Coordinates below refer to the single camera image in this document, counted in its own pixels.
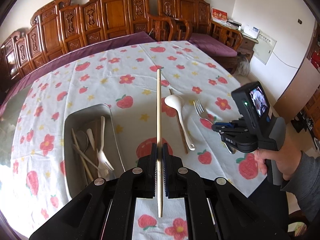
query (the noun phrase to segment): wooden armrest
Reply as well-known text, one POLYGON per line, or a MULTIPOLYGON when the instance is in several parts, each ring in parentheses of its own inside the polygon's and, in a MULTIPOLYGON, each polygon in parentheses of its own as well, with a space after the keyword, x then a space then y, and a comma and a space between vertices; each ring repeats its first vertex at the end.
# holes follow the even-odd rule
POLYGON ((209 35, 237 51, 242 42, 242 33, 214 22, 213 20, 210 20, 210 23, 211 28, 209 35))
POLYGON ((157 41, 174 41, 177 33, 177 24, 175 20, 169 16, 156 16, 148 14, 149 31, 154 33, 157 41))
POLYGON ((184 41, 188 41, 193 31, 191 21, 182 18, 176 18, 175 21, 178 27, 177 40, 181 41, 183 39, 184 41))

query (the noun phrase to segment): carved wooden sofa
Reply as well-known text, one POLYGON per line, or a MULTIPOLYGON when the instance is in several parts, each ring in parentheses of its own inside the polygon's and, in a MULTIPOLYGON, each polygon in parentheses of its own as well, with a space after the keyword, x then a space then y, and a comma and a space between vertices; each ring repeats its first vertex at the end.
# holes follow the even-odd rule
POLYGON ((181 39, 197 46, 229 72, 235 71, 237 64, 231 62, 237 62, 234 57, 242 34, 212 21, 209 3, 204 0, 158 0, 158 14, 175 18, 181 39))
POLYGON ((89 0, 84 5, 54 0, 37 10, 30 23, 25 35, 15 31, 1 45, 2 92, 47 62, 90 44, 138 32, 170 41, 177 31, 172 18, 149 14, 149 0, 89 0))

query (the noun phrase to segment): fork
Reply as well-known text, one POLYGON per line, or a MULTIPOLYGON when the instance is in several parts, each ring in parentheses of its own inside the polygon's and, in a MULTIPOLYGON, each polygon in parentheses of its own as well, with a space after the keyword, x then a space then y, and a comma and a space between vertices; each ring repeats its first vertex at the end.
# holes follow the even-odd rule
MULTIPOLYGON (((199 117, 200 117, 201 119, 205 119, 205 120, 207 120, 208 122, 210 122, 211 124, 213 124, 213 123, 211 122, 211 120, 209 119, 209 115, 208 115, 207 110, 202 106, 200 100, 194 100, 194 101, 193 101, 193 105, 195 106, 196 112, 197 112, 197 114, 199 115, 199 117)), ((227 147, 228 151, 229 151, 231 154, 236 153, 236 152, 234 151, 234 148, 233 148, 233 147, 227 145, 225 142, 224 142, 224 144, 225 144, 225 146, 227 147)))

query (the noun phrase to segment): display screen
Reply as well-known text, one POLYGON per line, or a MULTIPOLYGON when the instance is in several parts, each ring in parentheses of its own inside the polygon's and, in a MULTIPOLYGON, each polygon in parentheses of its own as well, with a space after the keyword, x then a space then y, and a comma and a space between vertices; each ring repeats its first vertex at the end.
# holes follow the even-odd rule
POLYGON ((251 100, 257 110, 258 116, 261 117, 263 113, 268 109, 268 104, 263 96, 260 87, 256 87, 250 92, 251 100))

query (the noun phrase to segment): white spoon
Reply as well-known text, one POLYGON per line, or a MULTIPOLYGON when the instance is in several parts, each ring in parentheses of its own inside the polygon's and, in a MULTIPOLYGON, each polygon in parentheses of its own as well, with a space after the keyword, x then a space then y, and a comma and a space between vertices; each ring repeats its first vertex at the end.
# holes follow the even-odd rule
POLYGON ((182 108, 184 106, 183 99, 177 95, 170 95, 164 99, 164 102, 166 103, 167 106, 170 106, 170 107, 177 110, 178 116, 179 116, 179 121, 181 123, 182 130, 184 133, 184 137, 186 138, 186 143, 187 143, 189 149, 191 151, 194 151, 196 149, 196 147, 193 144, 193 142, 191 141, 189 134, 187 133, 186 128, 184 127, 184 124, 183 124, 183 119, 182 119, 182 108))

